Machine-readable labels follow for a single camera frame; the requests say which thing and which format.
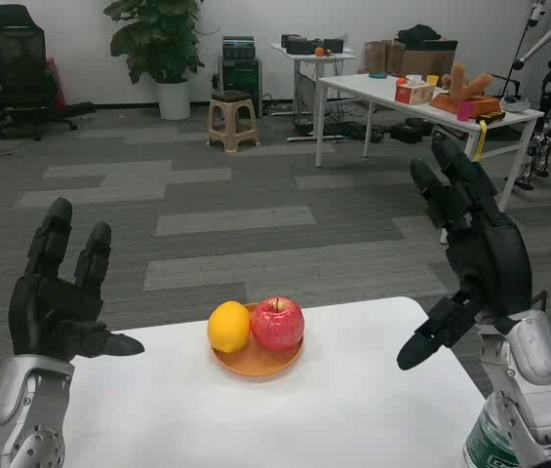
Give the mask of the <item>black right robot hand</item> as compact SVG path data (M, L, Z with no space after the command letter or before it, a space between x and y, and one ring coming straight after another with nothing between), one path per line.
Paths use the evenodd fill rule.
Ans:
M498 207L489 176L441 130L432 134L432 152L446 182L418 158L410 172L432 223L447 232L445 254L459 289L429 311L403 346L397 357L403 371L453 347L477 324L500 322L508 332L512 315L531 308L529 255L518 227Z

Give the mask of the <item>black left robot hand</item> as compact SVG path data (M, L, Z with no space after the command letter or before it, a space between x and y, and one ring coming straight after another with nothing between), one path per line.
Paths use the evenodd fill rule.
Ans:
M99 319L111 254L112 231L98 222L79 253L74 280L59 277L71 233L72 205L57 198L36 229L27 263L8 312L16 355L70 362L77 356L134 356L144 352L136 339L115 333Z

